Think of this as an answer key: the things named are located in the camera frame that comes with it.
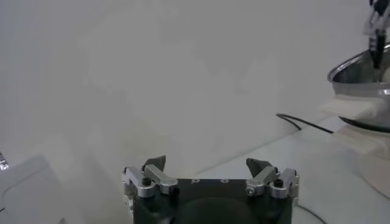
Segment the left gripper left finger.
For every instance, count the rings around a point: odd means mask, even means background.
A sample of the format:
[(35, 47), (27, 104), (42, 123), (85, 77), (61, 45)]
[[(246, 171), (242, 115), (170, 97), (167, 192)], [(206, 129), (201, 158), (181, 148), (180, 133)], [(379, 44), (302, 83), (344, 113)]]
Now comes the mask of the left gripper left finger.
[(151, 198), (157, 194), (171, 195), (177, 188), (178, 179), (164, 173), (166, 156), (149, 158), (140, 169), (134, 166), (123, 168), (121, 179), (125, 192), (140, 198)]

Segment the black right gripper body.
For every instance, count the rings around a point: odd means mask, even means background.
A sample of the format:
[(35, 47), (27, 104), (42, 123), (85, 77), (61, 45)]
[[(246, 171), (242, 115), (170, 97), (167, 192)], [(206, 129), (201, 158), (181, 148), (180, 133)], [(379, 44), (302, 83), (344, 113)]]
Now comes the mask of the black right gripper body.
[(369, 0), (369, 5), (375, 13), (384, 15), (386, 9), (389, 7), (389, 0)]

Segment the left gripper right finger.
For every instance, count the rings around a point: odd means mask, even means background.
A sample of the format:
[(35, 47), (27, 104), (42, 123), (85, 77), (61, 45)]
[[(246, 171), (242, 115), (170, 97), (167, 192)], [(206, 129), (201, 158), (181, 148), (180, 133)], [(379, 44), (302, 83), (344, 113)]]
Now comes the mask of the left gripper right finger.
[(299, 175), (294, 169), (279, 169), (267, 161), (246, 159), (252, 178), (246, 180), (246, 194), (250, 197), (263, 195), (266, 191), (272, 198), (298, 198)]

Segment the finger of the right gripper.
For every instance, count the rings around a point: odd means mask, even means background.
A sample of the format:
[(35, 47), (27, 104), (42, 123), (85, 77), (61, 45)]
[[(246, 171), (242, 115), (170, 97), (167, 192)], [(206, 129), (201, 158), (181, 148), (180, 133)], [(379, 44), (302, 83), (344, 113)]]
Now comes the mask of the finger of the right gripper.
[(365, 24), (363, 33), (368, 36), (368, 51), (374, 69), (380, 69), (386, 42), (387, 14), (380, 15), (372, 9)]

